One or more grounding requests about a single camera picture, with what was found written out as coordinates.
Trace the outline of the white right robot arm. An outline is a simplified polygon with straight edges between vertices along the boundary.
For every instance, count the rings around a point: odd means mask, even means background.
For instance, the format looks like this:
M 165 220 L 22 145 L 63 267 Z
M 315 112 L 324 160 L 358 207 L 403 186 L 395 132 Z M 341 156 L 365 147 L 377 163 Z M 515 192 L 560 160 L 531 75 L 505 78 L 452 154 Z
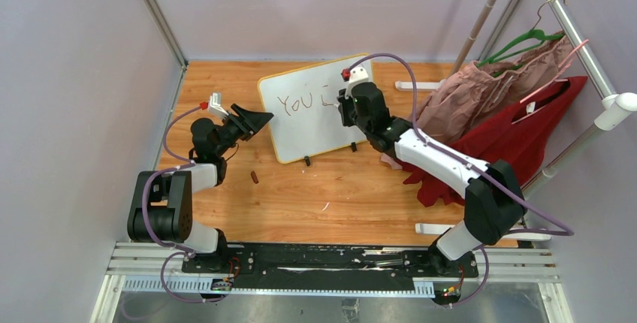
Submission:
M 411 122 L 390 114 L 375 83 L 350 84 L 338 92 L 337 101 L 342 124 L 360 129 L 376 151 L 423 170 L 464 199 L 463 219 L 427 250 L 435 274 L 447 276 L 475 248 L 497 243 L 527 212 L 509 163 L 471 158 L 426 137 Z

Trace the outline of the brown marker cap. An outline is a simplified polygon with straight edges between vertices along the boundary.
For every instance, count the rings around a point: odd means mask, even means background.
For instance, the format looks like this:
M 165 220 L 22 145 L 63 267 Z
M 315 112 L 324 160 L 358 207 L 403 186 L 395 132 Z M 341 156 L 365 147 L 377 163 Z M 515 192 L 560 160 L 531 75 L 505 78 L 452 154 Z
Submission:
M 259 184 L 259 179 L 258 179 L 258 175 L 255 171 L 251 172 L 251 178 L 254 184 Z

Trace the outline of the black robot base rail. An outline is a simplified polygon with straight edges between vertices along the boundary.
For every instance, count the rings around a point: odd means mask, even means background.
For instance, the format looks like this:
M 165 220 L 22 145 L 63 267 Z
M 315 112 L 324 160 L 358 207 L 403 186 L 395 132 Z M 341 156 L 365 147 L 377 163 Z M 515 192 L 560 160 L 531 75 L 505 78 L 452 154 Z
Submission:
M 187 253 L 154 243 L 117 243 L 99 301 L 158 292 L 186 300 L 225 295 L 425 298 L 451 306 L 492 283 L 558 283 L 552 254 L 486 248 L 445 263 L 424 246 L 225 243 Z

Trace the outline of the yellow framed whiteboard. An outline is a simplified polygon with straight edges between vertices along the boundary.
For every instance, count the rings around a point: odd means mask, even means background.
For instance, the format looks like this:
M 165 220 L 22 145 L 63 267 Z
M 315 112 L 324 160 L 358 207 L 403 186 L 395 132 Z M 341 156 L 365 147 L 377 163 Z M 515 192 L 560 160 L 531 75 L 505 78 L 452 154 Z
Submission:
M 341 73 L 364 53 L 262 77 L 258 92 L 269 121 L 276 159 L 282 164 L 334 151 L 366 140 L 356 127 L 344 127 L 337 103 L 346 87 Z

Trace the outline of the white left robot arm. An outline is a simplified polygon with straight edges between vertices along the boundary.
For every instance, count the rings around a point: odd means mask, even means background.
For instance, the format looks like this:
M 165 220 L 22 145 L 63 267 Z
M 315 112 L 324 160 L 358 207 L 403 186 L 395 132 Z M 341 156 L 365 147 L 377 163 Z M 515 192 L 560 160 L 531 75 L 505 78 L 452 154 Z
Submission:
M 193 147 L 181 165 L 137 175 L 126 228 L 134 242 L 176 249 L 196 267 L 220 273 L 236 268 L 239 260 L 231 256 L 220 229 L 195 221 L 193 196 L 219 186 L 228 167 L 224 154 L 259 133 L 274 115 L 237 104 L 230 111 L 217 103 L 201 108 L 213 111 L 221 122 L 196 119 L 190 126 Z

